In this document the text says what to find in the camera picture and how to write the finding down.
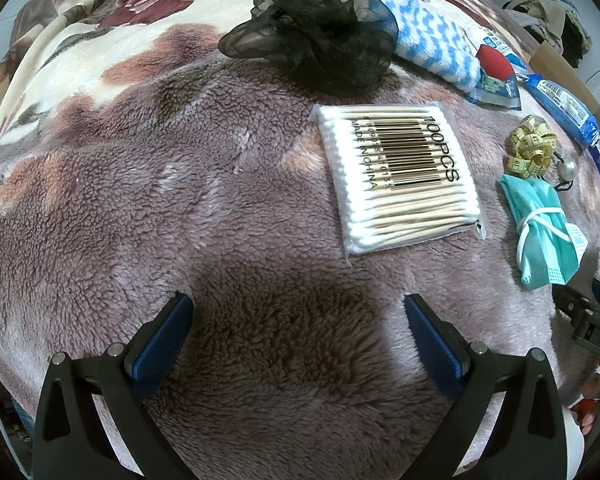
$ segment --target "black sheer scrunchie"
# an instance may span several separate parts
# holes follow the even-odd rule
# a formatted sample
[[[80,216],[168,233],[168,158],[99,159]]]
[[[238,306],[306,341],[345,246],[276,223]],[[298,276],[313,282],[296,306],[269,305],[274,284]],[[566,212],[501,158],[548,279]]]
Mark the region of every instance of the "black sheer scrunchie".
[[[378,88],[395,50],[398,24],[380,0],[253,0],[252,19],[218,49],[262,57],[291,79],[338,97]]]

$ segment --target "blue and white striped sock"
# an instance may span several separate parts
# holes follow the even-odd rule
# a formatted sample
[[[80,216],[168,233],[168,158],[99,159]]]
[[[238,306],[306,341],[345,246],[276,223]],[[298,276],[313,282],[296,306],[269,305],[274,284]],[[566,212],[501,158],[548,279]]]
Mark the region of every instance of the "blue and white striped sock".
[[[398,56],[439,75],[465,93],[474,89],[480,79],[480,62],[454,22],[421,7],[419,0],[381,1],[398,22]]]

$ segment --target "tape measure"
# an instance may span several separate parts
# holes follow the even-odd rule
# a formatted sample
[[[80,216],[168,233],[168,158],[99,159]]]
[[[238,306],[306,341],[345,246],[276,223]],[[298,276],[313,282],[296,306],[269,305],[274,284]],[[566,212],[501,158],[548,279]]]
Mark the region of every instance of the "tape measure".
[[[551,165],[557,136],[540,118],[529,115],[512,131],[507,169],[521,178],[543,176]]]

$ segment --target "bed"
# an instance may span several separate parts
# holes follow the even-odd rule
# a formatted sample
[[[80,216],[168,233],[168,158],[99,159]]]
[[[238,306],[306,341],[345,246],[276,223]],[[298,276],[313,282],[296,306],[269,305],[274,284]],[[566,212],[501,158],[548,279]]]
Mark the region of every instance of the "bed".
[[[544,116],[578,161],[560,198],[600,279],[589,155],[524,89],[521,112],[479,107],[395,58],[376,92],[344,100],[264,60],[226,58],[218,40],[252,2],[31,0],[18,14],[0,63],[0,379],[17,401],[34,415],[52,354],[128,341],[179,290],[198,316],[147,409],[201,478],[400,476],[450,406],[418,358],[405,294],[421,294],[468,340],[544,349],[563,403],[574,402],[594,363],[571,342],[551,288],[520,285],[497,181],[509,132]],[[492,28],[522,59],[537,47],[488,0],[420,2]],[[453,110],[491,236],[347,260],[312,107],[430,101]]]

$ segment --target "teal face mask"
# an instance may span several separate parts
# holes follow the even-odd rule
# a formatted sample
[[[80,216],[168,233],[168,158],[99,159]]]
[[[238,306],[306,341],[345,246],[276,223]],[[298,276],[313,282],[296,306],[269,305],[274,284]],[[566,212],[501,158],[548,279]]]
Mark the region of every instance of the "teal face mask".
[[[500,185],[520,236],[516,260],[522,284],[529,290],[565,285],[580,266],[587,239],[566,221],[555,189],[540,178],[510,175],[503,175]]]

